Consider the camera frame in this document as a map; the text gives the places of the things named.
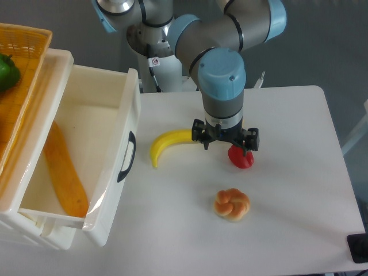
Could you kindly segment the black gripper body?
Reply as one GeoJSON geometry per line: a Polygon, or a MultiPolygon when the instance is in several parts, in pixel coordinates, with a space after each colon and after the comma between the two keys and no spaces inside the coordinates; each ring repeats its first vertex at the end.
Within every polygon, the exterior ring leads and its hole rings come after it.
{"type": "Polygon", "coordinates": [[[231,128],[222,128],[222,125],[220,124],[211,126],[207,123],[205,133],[206,141],[208,143],[213,141],[223,141],[232,144],[241,144],[244,140],[242,122],[239,122],[231,128]]]}

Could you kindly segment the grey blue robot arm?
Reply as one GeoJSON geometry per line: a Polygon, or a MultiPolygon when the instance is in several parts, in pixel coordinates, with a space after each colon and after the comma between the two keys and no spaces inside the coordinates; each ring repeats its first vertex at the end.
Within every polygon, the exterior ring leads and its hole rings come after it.
{"type": "Polygon", "coordinates": [[[127,29],[131,50],[146,66],[146,80],[163,86],[153,69],[155,58],[176,58],[202,94],[205,120],[195,120],[191,138],[207,147],[231,143],[244,153],[257,151],[259,131],[244,129],[246,84],[241,51],[280,35],[287,15],[281,1],[218,1],[222,17],[204,23],[197,16],[174,16],[173,1],[93,1],[109,33],[127,29]]]}

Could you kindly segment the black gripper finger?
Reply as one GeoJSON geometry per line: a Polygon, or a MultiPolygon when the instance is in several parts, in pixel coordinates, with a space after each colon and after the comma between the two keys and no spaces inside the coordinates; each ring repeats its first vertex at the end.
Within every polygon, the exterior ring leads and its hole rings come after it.
{"type": "Polygon", "coordinates": [[[259,129],[248,128],[242,129],[233,141],[233,145],[240,148],[242,155],[246,156],[249,151],[259,150],[259,129]]]}
{"type": "Polygon", "coordinates": [[[205,150],[208,150],[209,144],[213,141],[207,130],[206,124],[199,119],[195,119],[193,121],[191,128],[191,139],[192,141],[201,143],[205,150]]]}

